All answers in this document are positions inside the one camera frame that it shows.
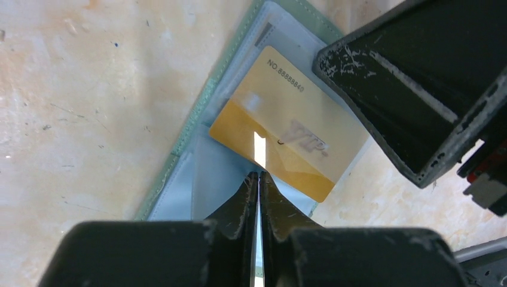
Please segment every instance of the black mechanical part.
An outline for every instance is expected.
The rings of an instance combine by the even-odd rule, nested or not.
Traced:
[[[507,126],[499,129],[495,134],[488,137],[488,139],[478,148],[475,153],[463,163],[457,171],[457,174],[462,178],[466,178],[471,173],[476,172],[477,167],[483,164],[485,159],[488,159],[492,154],[507,155],[507,152],[502,148],[503,142],[507,139]]]
[[[200,222],[86,222],[40,286],[253,286],[257,173]]]
[[[442,238],[412,228],[317,225],[261,174],[264,286],[465,286]]]
[[[470,283],[480,287],[507,286],[507,249],[461,262]]]
[[[482,208],[496,215],[507,213],[507,164],[488,170],[479,175],[464,192],[472,195],[472,200]]]
[[[314,73],[423,188],[507,117],[507,2],[407,0],[324,48]]]

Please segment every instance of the table surface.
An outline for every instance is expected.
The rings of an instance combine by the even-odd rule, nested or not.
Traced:
[[[348,33],[397,0],[312,0]],[[76,223],[131,219],[246,12],[238,0],[0,2],[0,286],[33,286]],[[317,207],[326,226],[507,235],[448,175],[418,190],[373,144]]]

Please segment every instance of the green stitched edge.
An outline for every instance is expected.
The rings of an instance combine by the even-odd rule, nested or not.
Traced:
[[[212,72],[210,78],[206,81],[204,89],[197,99],[194,108],[190,112],[190,115],[188,116],[188,119],[178,136],[178,140],[172,149],[172,152],[168,156],[162,168],[162,171],[155,178],[155,183],[146,195],[145,200],[141,203],[141,206],[139,207],[134,220],[143,221],[148,218],[149,213],[152,211],[168,177],[173,172],[176,163],[179,160],[179,157],[185,150],[185,147],[188,145],[188,141],[191,138],[192,132],[196,128],[202,112],[207,107],[207,104],[215,92],[220,79],[224,75],[230,61],[234,57],[241,42],[245,38],[246,32],[252,26],[253,20],[255,17],[257,17],[259,8],[265,1],[266,0],[253,0],[253,3],[250,5],[250,8],[246,13],[246,17],[244,17],[241,21],[241,24],[239,26],[240,29],[236,31],[232,43],[227,46],[227,49],[221,56],[217,66],[218,68]],[[343,36],[343,34],[326,17],[318,12],[317,9],[310,5],[306,0],[273,0],[273,2],[279,4],[285,11],[292,14],[301,24],[303,24],[303,26],[305,26],[308,30],[310,30],[310,32],[314,33],[328,45]]]

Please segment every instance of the yellow card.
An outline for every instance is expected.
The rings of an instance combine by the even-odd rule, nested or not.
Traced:
[[[323,202],[368,132],[273,47],[266,47],[210,135]]]

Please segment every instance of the red component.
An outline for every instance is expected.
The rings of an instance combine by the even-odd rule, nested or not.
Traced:
[[[505,161],[507,161],[507,139],[503,141],[502,144],[499,145],[498,148],[496,148],[496,150],[494,150],[486,159],[484,159],[473,172],[468,174],[466,180],[473,183],[479,175],[500,166]]]

